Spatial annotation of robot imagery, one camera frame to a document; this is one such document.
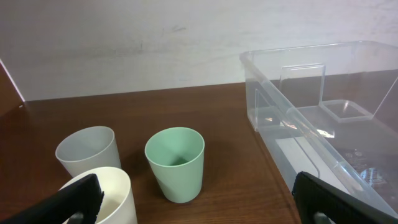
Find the clear plastic storage bin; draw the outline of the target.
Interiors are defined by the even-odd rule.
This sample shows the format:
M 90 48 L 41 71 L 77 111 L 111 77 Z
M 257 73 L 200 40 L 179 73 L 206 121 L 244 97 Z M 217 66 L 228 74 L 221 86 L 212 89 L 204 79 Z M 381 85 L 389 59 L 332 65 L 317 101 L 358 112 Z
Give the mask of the clear plastic storage bin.
M 276 140 L 304 137 L 349 195 L 396 217 L 397 47 L 355 41 L 239 59 L 248 119 L 279 173 Z

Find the green plastic cup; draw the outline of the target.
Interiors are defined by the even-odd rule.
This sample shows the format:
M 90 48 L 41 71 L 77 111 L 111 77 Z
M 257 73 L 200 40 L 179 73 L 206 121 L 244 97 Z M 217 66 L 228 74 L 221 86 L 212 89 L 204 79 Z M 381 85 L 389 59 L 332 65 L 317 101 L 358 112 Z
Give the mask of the green plastic cup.
M 164 196 L 187 203 L 201 191 L 205 140 L 196 130 L 168 128 L 154 134 L 144 152 Z

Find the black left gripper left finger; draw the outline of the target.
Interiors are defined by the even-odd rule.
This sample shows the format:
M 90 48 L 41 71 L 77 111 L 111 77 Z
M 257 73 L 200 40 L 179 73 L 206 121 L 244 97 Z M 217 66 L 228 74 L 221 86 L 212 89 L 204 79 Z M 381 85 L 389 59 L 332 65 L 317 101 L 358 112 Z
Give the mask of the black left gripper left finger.
M 88 174 L 49 198 L 3 220 L 3 224 L 82 223 L 97 220 L 104 192 L 96 174 Z

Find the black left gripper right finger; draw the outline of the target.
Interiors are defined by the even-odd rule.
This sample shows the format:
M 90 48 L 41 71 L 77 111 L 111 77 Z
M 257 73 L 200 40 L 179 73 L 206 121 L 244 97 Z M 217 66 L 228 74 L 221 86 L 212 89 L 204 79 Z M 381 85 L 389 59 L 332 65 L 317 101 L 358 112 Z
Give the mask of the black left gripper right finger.
M 308 172 L 297 174 L 292 196 L 302 223 L 397 223 L 397 218 Z

